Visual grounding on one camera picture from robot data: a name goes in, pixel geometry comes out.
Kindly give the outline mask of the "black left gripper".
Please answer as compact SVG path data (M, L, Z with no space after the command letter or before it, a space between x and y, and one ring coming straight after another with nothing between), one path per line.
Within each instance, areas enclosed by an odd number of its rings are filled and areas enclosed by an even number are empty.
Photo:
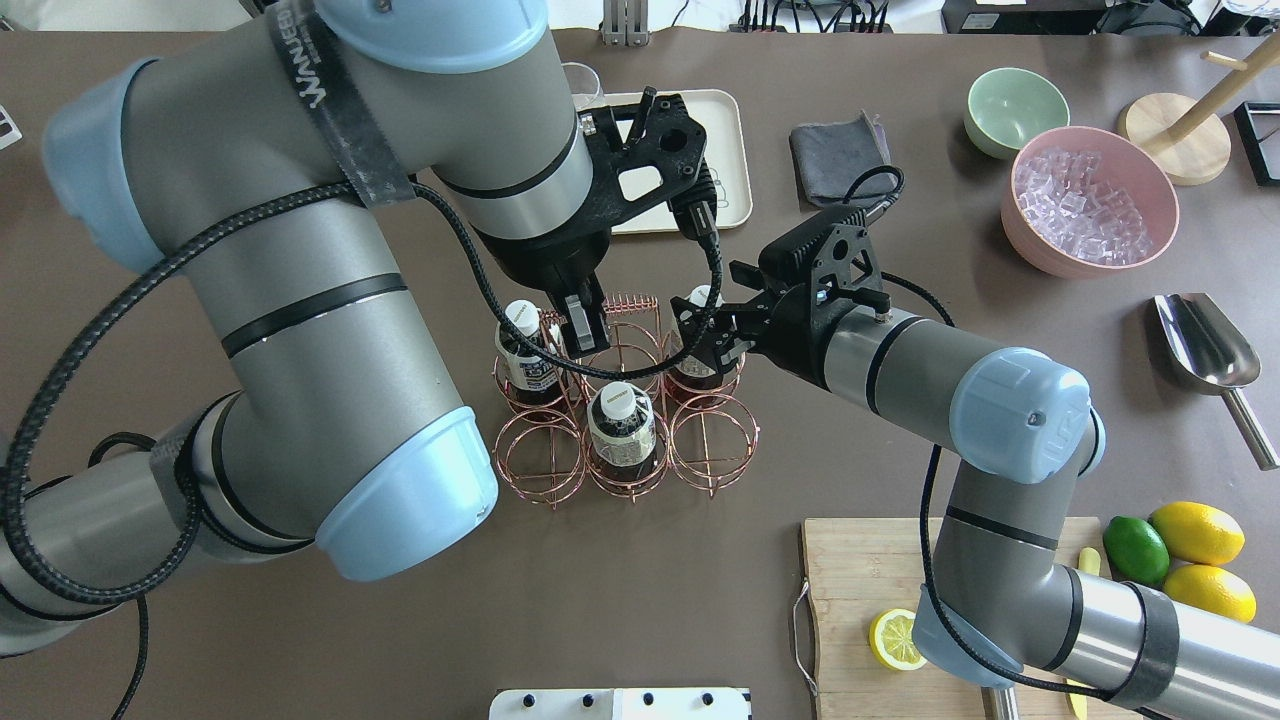
M604 293L595 270L609 250L612 232L553 232L526 240L477 232L504 274L517 284L548 295L563 318L559 324L567 357L579 360L609 347Z

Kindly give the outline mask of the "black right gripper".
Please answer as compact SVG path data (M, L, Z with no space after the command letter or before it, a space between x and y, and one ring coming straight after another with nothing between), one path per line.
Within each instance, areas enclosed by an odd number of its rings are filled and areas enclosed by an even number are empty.
M673 366L692 355L718 372L732 372L733 360L753 351L814 386L824 386L826 351L840 322L859 307L870 310L873 322L890 319L892 306L876 255L874 263L874 275L855 290L814 290L791 288L787 269L773 260L759 260L756 265L732 260L732 282L754 296L745 306L727 304L723 296L709 296L701 307L686 296L673 299L673 316L692 313L680 323L684 350L676 354ZM742 314L746 309L760 316L750 320Z

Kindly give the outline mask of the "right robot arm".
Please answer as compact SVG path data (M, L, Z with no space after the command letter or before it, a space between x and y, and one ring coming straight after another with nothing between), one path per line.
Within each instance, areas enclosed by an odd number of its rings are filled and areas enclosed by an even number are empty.
M730 277L755 291L744 304L673 300L703 363L759 354L931 442L914 628L931 664L1144 717L1277 716L1275 634L1057 561L1076 483L1105 452L1079 372L956 328L936 296L881 272L851 222L799 227L756 265L723 266L713 229L687 237L714 290Z

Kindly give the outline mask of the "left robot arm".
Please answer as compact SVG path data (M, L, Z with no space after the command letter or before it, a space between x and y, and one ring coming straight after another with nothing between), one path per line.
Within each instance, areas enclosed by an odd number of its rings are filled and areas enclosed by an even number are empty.
M3 657L187 568L316 544L351 580L442 552L498 484L372 214L429 169L506 270L590 282L607 231L544 1L282 1L132 63L46 124L46 177L136 274L59 357L3 469ZM108 328L182 274L239 382L36 495L35 442Z

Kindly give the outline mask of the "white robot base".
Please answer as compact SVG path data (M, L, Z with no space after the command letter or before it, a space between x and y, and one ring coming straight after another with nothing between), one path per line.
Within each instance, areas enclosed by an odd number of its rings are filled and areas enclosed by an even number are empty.
M508 689L489 719L751 719L750 691L735 687Z

